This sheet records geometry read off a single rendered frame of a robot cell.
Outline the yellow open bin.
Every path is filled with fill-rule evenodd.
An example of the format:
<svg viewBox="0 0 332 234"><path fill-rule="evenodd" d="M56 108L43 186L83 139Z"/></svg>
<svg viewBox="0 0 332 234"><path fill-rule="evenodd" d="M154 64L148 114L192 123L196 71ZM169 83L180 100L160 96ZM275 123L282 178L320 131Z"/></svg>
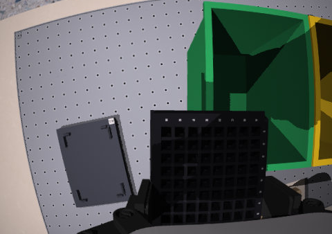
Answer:
<svg viewBox="0 0 332 234"><path fill-rule="evenodd" d="M311 163L314 167L332 164L332 20L309 15L308 23L314 79L314 132Z"/></svg>

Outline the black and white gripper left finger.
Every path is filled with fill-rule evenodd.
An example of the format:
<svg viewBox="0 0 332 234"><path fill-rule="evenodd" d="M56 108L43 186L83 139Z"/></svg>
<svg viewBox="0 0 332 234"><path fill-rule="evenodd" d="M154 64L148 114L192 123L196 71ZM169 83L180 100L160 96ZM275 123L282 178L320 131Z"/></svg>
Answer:
<svg viewBox="0 0 332 234"><path fill-rule="evenodd" d="M134 209L135 205L135 209ZM143 179L138 195L130 195L126 207L113 212L113 220L77 234L130 234L152 226L152 181Z"/></svg>

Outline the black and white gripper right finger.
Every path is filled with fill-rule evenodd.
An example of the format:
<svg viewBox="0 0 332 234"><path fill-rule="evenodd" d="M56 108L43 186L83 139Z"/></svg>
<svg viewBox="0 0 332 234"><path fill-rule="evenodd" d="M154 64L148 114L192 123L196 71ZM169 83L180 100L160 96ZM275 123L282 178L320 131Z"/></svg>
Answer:
<svg viewBox="0 0 332 234"><path fill-rule="evenodd" d="M307 213L332 213L322 201L306 198L273 176L266 176L261 216L264 219Z"/></svg>

